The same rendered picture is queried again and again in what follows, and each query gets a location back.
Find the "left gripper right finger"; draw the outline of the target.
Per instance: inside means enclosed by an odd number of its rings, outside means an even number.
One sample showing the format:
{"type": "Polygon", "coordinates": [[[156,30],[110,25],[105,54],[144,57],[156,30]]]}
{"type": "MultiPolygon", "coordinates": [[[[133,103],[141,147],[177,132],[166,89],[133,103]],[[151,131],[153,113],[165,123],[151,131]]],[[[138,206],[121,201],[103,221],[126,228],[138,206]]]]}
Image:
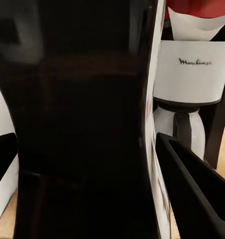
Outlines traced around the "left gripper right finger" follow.
{"type": "Polygon", "coordinates": [[[225,239],[225,179],[177,138],[158,132],[155,151],[181,239],[225,239]]]}

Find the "bottle of coffee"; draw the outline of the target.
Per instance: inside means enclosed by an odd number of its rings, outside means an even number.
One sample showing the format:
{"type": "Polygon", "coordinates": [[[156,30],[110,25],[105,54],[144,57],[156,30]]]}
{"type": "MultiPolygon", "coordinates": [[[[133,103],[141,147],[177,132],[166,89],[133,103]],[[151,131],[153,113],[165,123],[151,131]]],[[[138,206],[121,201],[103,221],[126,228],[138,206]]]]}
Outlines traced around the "bottle of coffee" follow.
{"type": "Polygon", "coordinates": [[[172,239],[153,91],[166,0],[0,0],[13,239],[172,239]]]}

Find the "paper coffee filter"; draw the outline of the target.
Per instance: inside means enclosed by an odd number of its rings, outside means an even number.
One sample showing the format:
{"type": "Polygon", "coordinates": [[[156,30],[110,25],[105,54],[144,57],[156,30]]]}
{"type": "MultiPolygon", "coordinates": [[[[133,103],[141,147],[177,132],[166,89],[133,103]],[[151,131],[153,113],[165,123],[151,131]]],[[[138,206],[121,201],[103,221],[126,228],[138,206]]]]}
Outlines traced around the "paper coffee filter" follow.
{"type": "Polygon", "coordinates": [[[173,40],[210,41],[225,25],[225,15],[201,18],[168,8],[173,40]]]}

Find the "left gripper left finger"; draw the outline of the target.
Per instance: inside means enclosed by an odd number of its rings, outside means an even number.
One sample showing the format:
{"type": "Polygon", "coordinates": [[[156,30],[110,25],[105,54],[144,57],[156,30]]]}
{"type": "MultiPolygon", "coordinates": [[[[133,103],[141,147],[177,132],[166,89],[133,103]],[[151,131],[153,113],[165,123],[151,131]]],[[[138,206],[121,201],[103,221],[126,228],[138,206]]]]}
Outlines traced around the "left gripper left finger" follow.
{"type": "Polygon", "coordinates": [[[17,139],[14,132],[0,136],[0,181],[17,155],[17,139]]]}

